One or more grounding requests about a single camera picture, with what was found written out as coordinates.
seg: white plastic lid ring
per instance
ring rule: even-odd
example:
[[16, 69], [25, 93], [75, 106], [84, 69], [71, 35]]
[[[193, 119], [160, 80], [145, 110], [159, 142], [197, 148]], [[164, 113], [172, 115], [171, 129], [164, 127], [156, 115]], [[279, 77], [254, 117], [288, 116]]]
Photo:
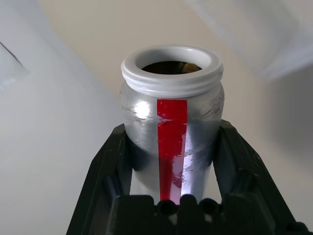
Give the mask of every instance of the white plastic lid ring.
[[[186, 74], [156, 74], [142, 70], [163, 61], [196, 64], [201, 70]], [[223, 65], [218, 56], [194, 46], [155, 46], [133, 52], [121, 65], [127, 84], [135, 91], [156, 97], [180, 98], [202, 94], [219, 82]]]

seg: silver jar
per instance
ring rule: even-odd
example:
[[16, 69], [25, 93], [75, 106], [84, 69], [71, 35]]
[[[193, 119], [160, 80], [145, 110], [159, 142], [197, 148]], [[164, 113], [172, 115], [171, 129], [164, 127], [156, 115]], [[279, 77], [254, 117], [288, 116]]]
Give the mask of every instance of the silver jar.
[[[144, 71], [178, 61], [201, 70], [185, 74]], [[224, 106], [223, 66], [213, 52], [192, 46], [147, 47], [122, 63], [120, 101], [130, 139], [132, 194], [179, 204], [184, 194], [202, 199]]]

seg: beige surface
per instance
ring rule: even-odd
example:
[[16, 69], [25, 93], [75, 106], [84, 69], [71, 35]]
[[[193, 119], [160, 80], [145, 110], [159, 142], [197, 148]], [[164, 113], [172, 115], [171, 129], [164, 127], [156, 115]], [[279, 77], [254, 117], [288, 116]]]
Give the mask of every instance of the beige surface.
[[[275, 122], [265, 122], [266, 119], [285, 117], [281, 112], [275, 113], [277, 106], [273, 101], [277, 92], [259, 84], [183, 0], [40, 2], [55, 31], [116, 97], [123, 82], [120, 64], [129, 52], [137, 48], [183, 43], [216, 51], [225, 67], [222, 79], [225, 90], [223, 118], [236, 126], [259, 152], [294, 216], [313, 228], [310, 219], [313, 207], [308, 206], [313, 196], [311, 152], [289, 151], [288, 146], [272, 138], [267, 128]], [[284, 104], [286, 96], [289, 96], [284, 92], [279, 95], [282, 103], [277, 105]]]

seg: red stripe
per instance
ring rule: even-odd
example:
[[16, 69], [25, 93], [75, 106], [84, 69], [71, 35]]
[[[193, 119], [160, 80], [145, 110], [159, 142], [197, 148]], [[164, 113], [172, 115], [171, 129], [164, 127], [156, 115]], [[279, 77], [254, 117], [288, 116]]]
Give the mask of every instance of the red stripe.
[[187, 130], [187, 100], [158, 99], [160, 199], [179, 204]]

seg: black plastic mount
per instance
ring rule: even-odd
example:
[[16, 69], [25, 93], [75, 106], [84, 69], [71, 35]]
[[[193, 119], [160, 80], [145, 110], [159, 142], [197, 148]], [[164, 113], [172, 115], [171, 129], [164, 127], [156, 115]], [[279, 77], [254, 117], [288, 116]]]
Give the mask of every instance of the black plastic mount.
[[124, 126], [114, 129], [93, 159], [67, 235], [306, 235], [293, 218], [260, 156], [222, 120], [213, 165], [223, 202], [177, 206], [129, 196], [132, 163]]

